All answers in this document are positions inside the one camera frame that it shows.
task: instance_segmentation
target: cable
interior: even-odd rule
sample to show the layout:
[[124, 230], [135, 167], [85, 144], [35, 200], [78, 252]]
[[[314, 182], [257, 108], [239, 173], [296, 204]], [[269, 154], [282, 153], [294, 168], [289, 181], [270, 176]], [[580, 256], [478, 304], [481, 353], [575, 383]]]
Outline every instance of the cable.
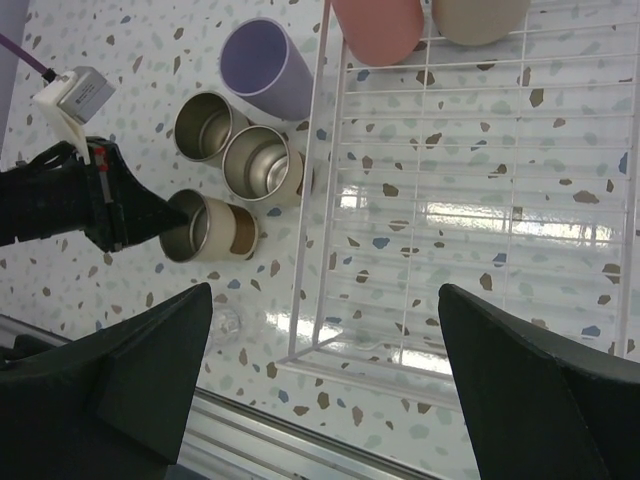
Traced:
[[0, 33], [0, 45], [5, 47], [7, 50], [9, 50], [24, 62], [26, 62], [31, 68], [42, 75], [42, 78], [44, 78], [47, 82], [52, 82], [53, 80], [55, 80], [56, 73], [51, 68], [45, 67], [35, 57], [24, 51], [20, 46], [13, 43], [2, 33]]

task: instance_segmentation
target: pink cup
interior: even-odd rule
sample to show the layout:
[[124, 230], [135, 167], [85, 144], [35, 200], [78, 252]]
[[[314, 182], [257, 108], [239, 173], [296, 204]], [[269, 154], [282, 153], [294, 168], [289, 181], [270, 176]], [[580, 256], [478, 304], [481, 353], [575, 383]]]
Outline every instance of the pink cup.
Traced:
[[424, 29], [420, 0], [331, 0], [344, 38], [362, 63], [393, 65], [411, 54]]

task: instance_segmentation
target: rack wire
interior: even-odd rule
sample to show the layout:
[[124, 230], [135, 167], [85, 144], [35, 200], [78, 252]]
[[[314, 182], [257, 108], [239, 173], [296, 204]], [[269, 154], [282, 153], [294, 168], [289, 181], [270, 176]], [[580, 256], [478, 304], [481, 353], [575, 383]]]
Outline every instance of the rack wire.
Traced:
[[[425, 12], [409, 58], [369, 67], [326, 2], [282, 367], [459, 408], [437, 315], [446, 282], [625, 356], [638, 4], [534, 0], [478, 48], [437, 35]], [[313, 192], [312, 170], [326, 180]]]

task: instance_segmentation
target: cup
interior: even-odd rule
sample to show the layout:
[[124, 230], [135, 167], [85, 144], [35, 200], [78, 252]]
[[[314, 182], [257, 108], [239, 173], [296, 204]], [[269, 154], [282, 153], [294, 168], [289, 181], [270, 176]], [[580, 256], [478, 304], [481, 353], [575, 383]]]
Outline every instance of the cup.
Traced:
[[304, 120], [311, 112], [311, 72], [274, 20], [240, 24], [222, 46], [220, 74], [230, 91], [274, 117]]
[[187, 225], [160, 234], [160, 246], [170, 260], [215, 262], [246, 260], [258, 243], [258, 222], [244, 208], [181, 190], [169, 205], [185, 212]]
[[173, 139], [178, 152], [192, 162], [222, 166], [222, 155], [249, 120], [214, 92], [197, 93], [178, 112]]
[[304, 162], [302, 155], [271, 127], [255, 125], [236, 135], [222, 160], [222, 177], [245, 202], [299, 205]]
[[359, 61], [373, 67], [398, 63], [424, 29], [420, 0], [331, 0], [344, 39]]
[[531, 0], [433, 0], [433, 22], [443, 37], [465, 46], [501, 39], [522, 21]]

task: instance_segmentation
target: metal cup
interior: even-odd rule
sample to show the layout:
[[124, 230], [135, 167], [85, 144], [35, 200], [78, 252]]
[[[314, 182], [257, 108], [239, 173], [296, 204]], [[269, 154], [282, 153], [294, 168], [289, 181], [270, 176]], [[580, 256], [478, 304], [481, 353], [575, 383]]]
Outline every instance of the metal cup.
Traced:
[[246, 202], [299, 205], [303, 174], [300, 152], [276, 130], [260, 125], [233, 137], [222, 160], [227, 187]]
[[244, 208], [181, 190], [169, 205], [185, 212], [189, 223], [160, 234], [160, 246], [170, 260], [246, 260], [258, 243], [258, 222]]
[[192, 162], [222, 166], [222, 155], [249, 120], [214, 92], [198, 93], [178, 112], [173, 139], [178, 151]]

